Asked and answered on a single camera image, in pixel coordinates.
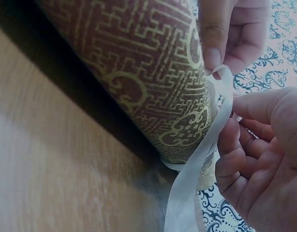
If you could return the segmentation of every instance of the wooden surface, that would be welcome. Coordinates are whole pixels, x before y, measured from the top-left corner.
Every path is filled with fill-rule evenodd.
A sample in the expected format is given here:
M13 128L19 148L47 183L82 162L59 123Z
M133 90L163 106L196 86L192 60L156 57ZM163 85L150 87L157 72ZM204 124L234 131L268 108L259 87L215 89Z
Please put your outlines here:
M163 231L173 172L24 15L0 4L0 232Z

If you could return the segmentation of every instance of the ribbon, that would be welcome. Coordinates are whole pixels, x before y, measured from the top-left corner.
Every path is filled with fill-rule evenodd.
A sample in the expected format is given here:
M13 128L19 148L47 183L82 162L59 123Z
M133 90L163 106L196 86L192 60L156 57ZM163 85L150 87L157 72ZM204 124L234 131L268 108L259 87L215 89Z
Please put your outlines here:
M195 205L197 181L206 157L216 148L219 135L231 115L233 103L230 69L220 65L213 72L218 72L221 77L219 82L223 83L223 87L219 88L219 93L223 101L210 129L185 164L164 162L168 168L180 171L170 191L164 232L205 232L201 205Z

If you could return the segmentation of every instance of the finger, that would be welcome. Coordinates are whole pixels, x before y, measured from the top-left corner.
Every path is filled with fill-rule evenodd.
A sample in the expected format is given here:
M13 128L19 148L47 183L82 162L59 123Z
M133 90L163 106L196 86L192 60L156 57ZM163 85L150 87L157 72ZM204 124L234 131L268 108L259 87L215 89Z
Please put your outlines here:
M243 118L270 124L289 164L297 168L296 87L234 97L233 110Z
M247 184L247 180L239 173L244 162L245 154L241 148L224 155L216 162L217 186L221 195L233 206L236 206Z
M246 130L246 128L240 125L240 139L239 139L243 150L247 156L259 159L264 151L268 149L269 143L262 140L256 139L254 135Z
M220 155L228 154L233 150L241 148L240 142L240 125L233 118L228 119L224 129L220 133L217 143Z
M290 96L293 92L297 94L297 88L286 87L279 90L235 96L233 111L244 119L256 120L270 125L273 116L278 118L276 115L277 109L286 110L284 104L295 100ZM283 123L288 123L288 119L284 119Z
M275 136L270 125L259 123L256 120L244 119L240 121L240 124L267 142L270 142Z
M243 176L245 179L249 180L255 170L257 161L258 160L255 159L254 157L246 156L245 163L239 171L240 175Z
M231 12L237 0L200 0L200 39L206 70L212 72L224 59Z
M233 74L238 74L261 56L266 37L266 22L246 24L242 30L240 45L226 54L223 63Z

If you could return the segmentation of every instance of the blue paisley pattern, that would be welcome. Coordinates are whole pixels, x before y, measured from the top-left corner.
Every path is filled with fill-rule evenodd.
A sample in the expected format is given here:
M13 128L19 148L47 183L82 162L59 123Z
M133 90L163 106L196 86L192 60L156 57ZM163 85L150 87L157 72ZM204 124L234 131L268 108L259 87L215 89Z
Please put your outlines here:
M191 0L198 17L197 0ZM241 94L297 86L297 0L275 0L271 6L263 55L234 77ZM199 192L207 232L255 232L220 195L216 185Z

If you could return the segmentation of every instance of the gold fretwork pattern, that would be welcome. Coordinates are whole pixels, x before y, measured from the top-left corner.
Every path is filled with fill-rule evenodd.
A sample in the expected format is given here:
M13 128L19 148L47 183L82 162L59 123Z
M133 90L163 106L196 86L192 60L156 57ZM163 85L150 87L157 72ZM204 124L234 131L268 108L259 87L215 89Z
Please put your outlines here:
M189 1L38 3L162 157L186 162L211 124Z

